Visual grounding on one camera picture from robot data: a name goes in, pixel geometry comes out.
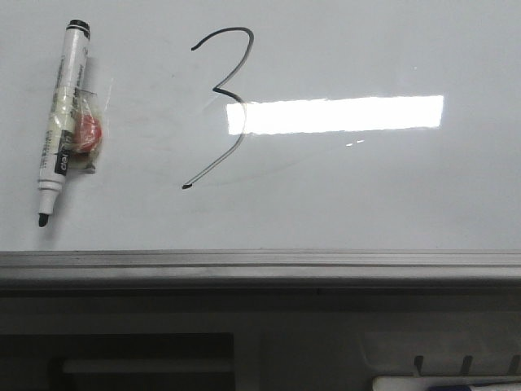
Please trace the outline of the red magnet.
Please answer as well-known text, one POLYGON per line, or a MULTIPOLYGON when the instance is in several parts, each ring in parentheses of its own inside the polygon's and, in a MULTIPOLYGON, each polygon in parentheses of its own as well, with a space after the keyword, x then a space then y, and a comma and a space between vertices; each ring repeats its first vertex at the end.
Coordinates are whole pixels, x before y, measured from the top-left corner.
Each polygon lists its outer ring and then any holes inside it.
POLYGON ((94 175, 98 171, 99 160, 109 135, 108 109, 111 93, 109 87, 108 96, 99 97, 98 92, 88 86, 79 92, 69 163, 69 168, 78 173, 94 175))

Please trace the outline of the white black whiteboard marker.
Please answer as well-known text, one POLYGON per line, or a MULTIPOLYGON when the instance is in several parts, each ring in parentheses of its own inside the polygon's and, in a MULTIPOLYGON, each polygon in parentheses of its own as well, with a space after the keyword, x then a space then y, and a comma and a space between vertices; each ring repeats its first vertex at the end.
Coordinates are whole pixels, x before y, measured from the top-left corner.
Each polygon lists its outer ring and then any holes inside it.
POLYGON ((89 24, 70 20, 65 29, 37 181, 40 227, 47 225, 66 182, 89 44, 89 24))

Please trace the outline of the white whiteboard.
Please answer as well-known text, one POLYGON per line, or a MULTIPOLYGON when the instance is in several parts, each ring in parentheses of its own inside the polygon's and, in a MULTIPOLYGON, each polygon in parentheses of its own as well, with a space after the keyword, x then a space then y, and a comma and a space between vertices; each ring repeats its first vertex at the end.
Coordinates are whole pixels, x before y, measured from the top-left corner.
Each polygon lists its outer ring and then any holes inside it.
POLYGON ((517 1, 4 1, 1 248, 517 250, 517 1), (64 30, 94 174, 37 223, 64 30))

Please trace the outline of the white eraser tray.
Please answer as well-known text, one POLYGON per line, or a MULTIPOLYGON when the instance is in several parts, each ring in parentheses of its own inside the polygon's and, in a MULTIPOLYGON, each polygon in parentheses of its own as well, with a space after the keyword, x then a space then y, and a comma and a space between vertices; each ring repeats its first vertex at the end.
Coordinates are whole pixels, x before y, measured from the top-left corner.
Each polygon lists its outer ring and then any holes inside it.
POLYGON ((361 346, 374 390, 520 381, 518 333, 366 332, 361 346))

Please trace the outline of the grey aluminium whiteboard frame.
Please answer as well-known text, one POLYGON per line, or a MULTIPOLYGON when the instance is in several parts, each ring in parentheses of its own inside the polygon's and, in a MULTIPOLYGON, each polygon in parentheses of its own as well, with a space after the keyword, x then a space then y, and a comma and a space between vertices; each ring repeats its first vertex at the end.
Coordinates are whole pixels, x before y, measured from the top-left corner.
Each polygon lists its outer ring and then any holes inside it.
POLYGON ((517 250, 101 250, 1 255, 3 292, 517 288, 517 250))

